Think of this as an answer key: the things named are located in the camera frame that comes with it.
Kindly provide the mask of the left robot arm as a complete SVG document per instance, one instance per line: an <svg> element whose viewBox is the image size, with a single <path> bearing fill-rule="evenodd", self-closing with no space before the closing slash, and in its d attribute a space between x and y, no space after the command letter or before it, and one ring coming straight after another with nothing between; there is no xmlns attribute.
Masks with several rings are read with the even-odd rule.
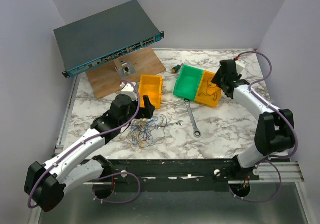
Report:
<svg viewBox="0 0 320 224"><path fill-rule="evenodd" d="M35 161L27 171L24 191L28 194L28 207L40 207L48 212L54 209L65 194L88 181L106 181L121 175L138 177L127 171L112 172L104 157L95 156L86 164L86 157L108 144L130 125L134 119L151 119L155 106L149 96L119 94L110 109L97 117L90 128L74 144L44 163Z"/></svg>

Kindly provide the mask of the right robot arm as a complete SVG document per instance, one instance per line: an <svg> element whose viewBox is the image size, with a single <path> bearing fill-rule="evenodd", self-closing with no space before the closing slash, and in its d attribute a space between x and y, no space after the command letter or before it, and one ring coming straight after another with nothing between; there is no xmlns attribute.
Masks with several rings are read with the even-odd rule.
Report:
<svg viewBox="0 0 320 224"><path fill-rule="evenodd" d="M243 179L258 162L276 153L295 148L297 139L294 116L289 109L280 109L271 104L253 88L252 84L238 73L239 65L234 59L220 61L219 69L212 79L227 97L236 100L257 120L254 144L233 158L230 174L234 179Z"/></svg>

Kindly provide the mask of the right yellow plastic bin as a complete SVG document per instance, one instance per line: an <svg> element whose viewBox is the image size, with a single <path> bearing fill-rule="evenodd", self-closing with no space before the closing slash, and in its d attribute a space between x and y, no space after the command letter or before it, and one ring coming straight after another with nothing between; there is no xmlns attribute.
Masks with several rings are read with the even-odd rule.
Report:
<svg viewBox="0 0 320 224"><path fill-rule="evenodd" d="M216 107L220 100L222 90L216 84L211 82L215 73L204 70L200 84L197 89L195 96L195 101L211 106Z"/></svg>

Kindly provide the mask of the yellow plastic bin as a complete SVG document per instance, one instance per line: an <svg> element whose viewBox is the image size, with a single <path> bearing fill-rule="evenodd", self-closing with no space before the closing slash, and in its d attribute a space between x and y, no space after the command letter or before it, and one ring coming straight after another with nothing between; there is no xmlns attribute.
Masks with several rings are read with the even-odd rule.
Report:
<svg viewBox="0 0 320 224"><path fill-rule="evenodd" d="M145 107L144 95L148 95L149 100L156 109L160 109L162 102L163 77L161 75L142 74L139 82L139 95L141 98L140 107Z"/></svg>
<svg viewBox="0 0 320 224"><path fill-rule="evenodd" d="M220 100L222 90L216 84L211 82L215 73L204 70L200 84L197 89L195 96L195 101L211 106L216 107Z"/></svg>

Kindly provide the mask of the left yellow plastic bin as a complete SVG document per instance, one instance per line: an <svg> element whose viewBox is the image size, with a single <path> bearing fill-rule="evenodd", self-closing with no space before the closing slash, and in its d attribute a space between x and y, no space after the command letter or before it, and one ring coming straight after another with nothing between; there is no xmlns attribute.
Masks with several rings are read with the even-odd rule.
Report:
<svg viewBox="0 0 320 224"><path fill-rule="evenodd" d="M141 98L140 107L145 107L144 95L148 95L149 100L156 109L160 109L162 102L163 77L161 75L142 74L139 82L139 95Z"/></svg>

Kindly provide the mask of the green plastic bin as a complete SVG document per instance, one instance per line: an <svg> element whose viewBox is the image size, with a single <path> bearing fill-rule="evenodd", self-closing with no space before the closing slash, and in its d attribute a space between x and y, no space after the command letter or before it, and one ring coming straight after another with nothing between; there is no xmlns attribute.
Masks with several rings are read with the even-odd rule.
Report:
<svg viewBox="0 0 320 224"><path fill-rule="evenodd" d="M190 65L183 65L176 80L173 94L178 97L194 100L203 72L202 69Z"/></svg>

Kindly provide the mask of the plywood board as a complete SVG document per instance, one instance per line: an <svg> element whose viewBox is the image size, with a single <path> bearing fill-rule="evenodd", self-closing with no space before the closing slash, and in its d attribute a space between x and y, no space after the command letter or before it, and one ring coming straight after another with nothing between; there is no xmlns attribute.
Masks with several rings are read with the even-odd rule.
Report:
<svg viewBox="0 0 320 224"><path fill-rule="evenodd" d="M145 47L86 71L97 99L119 91L120 80L139 82L142 74L156 75L166 70L151 47Z"/></svg>

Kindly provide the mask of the small open-end wrench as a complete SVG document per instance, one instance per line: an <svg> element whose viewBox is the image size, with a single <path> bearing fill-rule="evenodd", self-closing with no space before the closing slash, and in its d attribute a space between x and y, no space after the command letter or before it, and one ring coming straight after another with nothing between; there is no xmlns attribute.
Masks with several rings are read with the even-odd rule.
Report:
<svg viewBox="0 0 320 224"><path fill-rule="evenodd" d="M183 121L179 120L177 122L167 123L167 124L163 124L163 125L157 125L155 127L155 129L165 128L165 127L174 126L174 125L182 126L183 125Z"/></svg>

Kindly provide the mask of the ratcheting combination wrench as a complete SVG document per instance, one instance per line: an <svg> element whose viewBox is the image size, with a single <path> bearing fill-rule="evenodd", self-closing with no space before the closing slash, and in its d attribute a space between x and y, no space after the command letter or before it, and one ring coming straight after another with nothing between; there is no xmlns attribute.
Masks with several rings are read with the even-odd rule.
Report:
<svg viewBox="0 0 320 224"><path fill-rule="evenodd" d="M192 124L192 127L193 127L193 135L197 138L201 137L201 131L198 129L197 127L197 124L196 124L196 121L195 121L195 118L194 118L194 115L193 115L193 112L192 112L192 109L191 109L191 106L190 106L190 100L189 99L184 99L184 103L186 104L186 107L187 107L187 111L188 111L188 114L189 114L189 117L190 117L190 120L191 120L191 124Z"/></svg>

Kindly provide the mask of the metal bracket stand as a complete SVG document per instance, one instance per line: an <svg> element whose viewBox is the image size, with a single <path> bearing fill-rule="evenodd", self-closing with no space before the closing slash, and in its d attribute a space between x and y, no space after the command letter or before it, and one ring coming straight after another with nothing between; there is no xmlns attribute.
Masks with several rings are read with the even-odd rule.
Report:
<svg viewBox="0 0 320 224"><path fill-rule="evenodd" d="M136 73L134 65L128 61L121 61L119 59L114 60L115 70L121 78L131 76Z"/></svg>

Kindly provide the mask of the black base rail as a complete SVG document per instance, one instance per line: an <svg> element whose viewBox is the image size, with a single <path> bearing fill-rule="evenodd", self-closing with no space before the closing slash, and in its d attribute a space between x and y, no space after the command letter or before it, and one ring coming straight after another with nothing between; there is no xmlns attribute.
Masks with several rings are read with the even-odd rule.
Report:
<svg viewBox="0 0 320 224"><path fill-rule="evenodd" d="M99 193L185 192L229 189L229 182L259 180L253 168L241 168L234 159L106 159L93 157L103 167L94 187Z"/></svg>

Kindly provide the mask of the grey network switch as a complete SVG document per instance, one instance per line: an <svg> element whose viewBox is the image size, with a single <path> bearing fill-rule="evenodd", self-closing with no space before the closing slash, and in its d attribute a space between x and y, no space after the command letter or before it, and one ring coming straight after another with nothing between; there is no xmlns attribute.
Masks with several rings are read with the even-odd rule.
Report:
<svg viewBox="0 0 320 224"><path fill-rule="evenodd" d="M138 0L54 29L65 78L74 77L164 38Z"/></svg>

